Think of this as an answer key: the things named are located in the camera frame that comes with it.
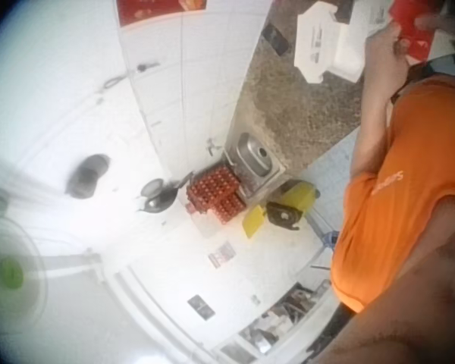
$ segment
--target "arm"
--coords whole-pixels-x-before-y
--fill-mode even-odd
[[[455,234],[358,314],[317,364],[455,363]]]
[[[361,128],[350,167],[351,179],[363,172],[377,174],[386,156],[386,108],[392,95],[405,84],[409,70],[404,45],[397,41],[400,31],[398,25],[390,24],[369,38],[366,45]]]

